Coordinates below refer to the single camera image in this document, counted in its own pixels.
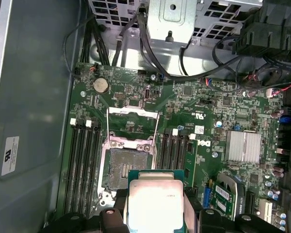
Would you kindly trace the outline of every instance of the capacitor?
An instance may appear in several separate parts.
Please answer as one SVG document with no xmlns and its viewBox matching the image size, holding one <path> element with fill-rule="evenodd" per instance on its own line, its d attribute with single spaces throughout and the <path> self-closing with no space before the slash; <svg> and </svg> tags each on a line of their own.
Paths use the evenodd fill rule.
<svg viewBox="0 0 291 233">
<path fill-rule="evenodd" d="M 285 110 L 283 109 L 277 109 L 274 111 L 275 113 L 280 113 L 281 115 L 285 113 Z"/>
<path fill-rule="evenodd" d="M 285 228 L 284 226 L 281 226 L 281 225 L 278 224 L 278 223 L 275 223 L 274 226 L 277 227 L 278 229 L 282 230 L 283 232 L 286 231 L 286 228 Z"/>
<path fill-rule="evenodd" d="M 217 121 L 213 124 L 216 128 L 221 128 L 223 123 L 221 121 Z"/>
<path fill-rule="evenodd" d="M 271 118 L 279 118 L 279 117 L 281 117 L 280 113 L 276 113 L 276 112 L 271 113 Z"/>
<path fill-rule="evenodd" d="M 279 198 L 279 196 L 276 193 L 274 193 L 273 196 L 272 196 L 272 199 L 278 200 L 278 198 Z"/>
<path fill-rule="evenodd" d="M 286 225 L 286 221 L 283 220 L 283 219 L 281 219 L 280 217 L 277 217 L 275 219 L 275 222 L 278 223 L 278 224 L 280 224 L 281 226 L 285 226 Z"/>
<path fill-rule="evenodd" d="M 274 167 L 273 167 L 273 170 L 274 170 L 274 171 L 281 172 L 281 173 L 285 171 L 282 167 L 279 167 L 279 166 L 274 166 Z"/>
<path fill-rule="evenodd" d="M 280 195 L 280 190 L 279 189 L 273 187 L 273 188 L 271 188 L 271 190 L 272 190 L 273 193 L 276 193 L 277 195 Z"/>
<path fill-rule="evenodd" d="M 287 215 L 286 215 L 283 211 L 281 211 L 281 210 L 278 210 L 278 211 L 276 212 L 276 215 L 277 215 L 278 217 L 280 217 L 281 219 L 286 219 L 286 217 L 287 217 Z"/>
<path fill-rule="evenodd" d="M 258 209 L 254 209 L 254 213 L 255 213 L 257 216 L 260 216 L 260 215 L 261 215 L 261 211 L 258 210 Z"/>
<path fill-rule="evenodd" d="M 266 186 L 266 187 L 271 187 L 271 186 L 272 186 L 272 182 L 270 182 L 270 181 L 265 181 L 265 186 Z"/>
<path fill-rule="evenodd" d="M 283 178 L 283 177 L 285 176 L 283 173 L 278 172 L 278 171 L 274 171 L 274 172 L 273 172 L 273 175 L 274 175 L 275 177 L 278 177 L 278 178 Z"/>
<path fill-rule="evenodd" d="M 180 130 L 183 130 L 184 129 L 184 126 L 183 125 L 178 125 L 177 129 L 180 131 Z"/>
<path fill-rule="evenodd" d="M 271 190 L 269 190 L 269 189 L 265 189 L 264 190 L 264 194 L 267 195 L 270 198 L 272 198 L 273 195 L 274 195 L 274 193 Z"/>
<path fill-rule="evenodd" d="M 155 81 L 156 80 L 156 75 L 155 74 L 151 74 L 150 80 Z"/>
</svg>

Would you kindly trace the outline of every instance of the blue connector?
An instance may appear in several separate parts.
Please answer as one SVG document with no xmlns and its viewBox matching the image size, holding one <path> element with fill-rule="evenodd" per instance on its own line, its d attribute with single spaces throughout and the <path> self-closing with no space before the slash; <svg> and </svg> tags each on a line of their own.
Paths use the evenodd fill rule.
<svg viewBox="0 0 291 233">
<path fill-rule="evenodd" d="M 209 208 L 209 206 L 210 206 L 210 194 L 211 194 L 211 189 L 209 187 L 205 187 L 204 201 L 203 201 L 204 208 Z"/>
</svg>

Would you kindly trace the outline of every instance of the white connector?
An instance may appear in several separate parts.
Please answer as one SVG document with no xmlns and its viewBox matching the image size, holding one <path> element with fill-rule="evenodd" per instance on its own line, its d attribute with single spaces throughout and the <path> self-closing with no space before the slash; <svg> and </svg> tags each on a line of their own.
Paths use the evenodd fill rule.
<svg viewBox="0 0 291 233">
<path fill-rule="evenodd" d="M 77 120 L 75 118 L 70 119 L 70 125 L 76 126 L 77 125 Z"/>
<path fill-rule="evenodd" d="M 272 223 L 272 209 L 273 204 L 266 200 L 260 199 L 259 201 L 259 210 L 261 211 L 260 218 L 267 221 L 268 223 Z"/>
</svg>

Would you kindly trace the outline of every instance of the white sticker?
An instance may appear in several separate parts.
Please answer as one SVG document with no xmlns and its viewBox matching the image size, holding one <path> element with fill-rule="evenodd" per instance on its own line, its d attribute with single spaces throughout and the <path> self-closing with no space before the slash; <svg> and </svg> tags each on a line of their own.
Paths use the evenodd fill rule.
<svg viewBox="0 0 291 233">
<path fill-rule="evenodd" d="M 226 212 L 226 207 L 225 205 L 223 205 L 220 201 L 217 200 L 217 205 L 220 207 L 221 210 L 224 211 L 224 213 Z"/>
<path fill-rule="evenodd" d="M 15 171 L 19 137 L 7 137 L 3 154 L 1 175 Z"/>
<path fill-rule="evenodd" d="M 204 134 L 205 126 L 195 125 L 195 134 Z"/>
<path fill-rule="evenodd" d="M 222 197 L 224 197 L 226 200 L 229 200 L 229 194 L 224 191 L 222 188 L 220 188 L 219 186 L 215 187 L 215 191 L 220 194 Z"/>
</svg>

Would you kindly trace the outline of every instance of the screw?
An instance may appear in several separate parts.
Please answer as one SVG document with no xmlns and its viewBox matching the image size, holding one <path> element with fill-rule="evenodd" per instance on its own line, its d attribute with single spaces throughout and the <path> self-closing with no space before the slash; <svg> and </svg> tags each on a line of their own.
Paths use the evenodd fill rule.
<svg viewBox="0 0 291 233">
<path fill-rule="evenodd" d="M 111 147 L 116 147 L 116 142 L 112 141 L 112 142 L 110 143 L 110 145 L 111 145 Z"/>
<path fill-rule="evenodd" d="M 213 215 L 214 211 L 213 210 L 206 210 L 206 213 L 209 214 L 209 215 Z"/>
<path fill-rule="evenodd" d="M 243 220 L 246 220 L 246 221 L 251 221 L 251 217 L 248 216 L 248 215 L 243 215 L 243 216 L 242 216 L 242 219 L 243 219 Z"/>
<path fill-rule="evenodd" d="M 146 146 L 144 147 L 144 151 L 146 151 L 146 152 L 150 151 L 150 146 L 146 145 Z"/>
<path fill-rule="evenodd" d="M 150 80 L 155 81 L 156 80 L 156 75 L 155 74 L 151 74 Z"/>
<path fill-rule="evenodd" d="M 213 156 L 213 158 L 218 158 L 219 154 L 218 154 L 218 152 L 213 152 L 212 156 Z"/>
</svg>

